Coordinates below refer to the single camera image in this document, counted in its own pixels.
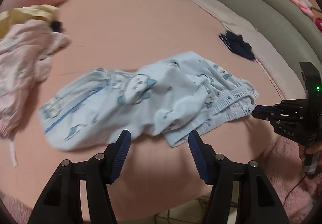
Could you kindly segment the right hand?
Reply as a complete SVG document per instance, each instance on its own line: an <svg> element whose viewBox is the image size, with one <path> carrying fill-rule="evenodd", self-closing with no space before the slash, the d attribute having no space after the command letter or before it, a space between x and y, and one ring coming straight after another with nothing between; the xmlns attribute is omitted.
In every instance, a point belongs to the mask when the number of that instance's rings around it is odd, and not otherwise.
<svg viewBox="0 0 322 224"><path fill-rule="evenodd" d="M322 141L318 141L310 147L305 147L303 145L298 145L299 147L299 157L302 161L305 160L306 155L309 154L319 154L318 165L321 165L322 162Z"/></svg>

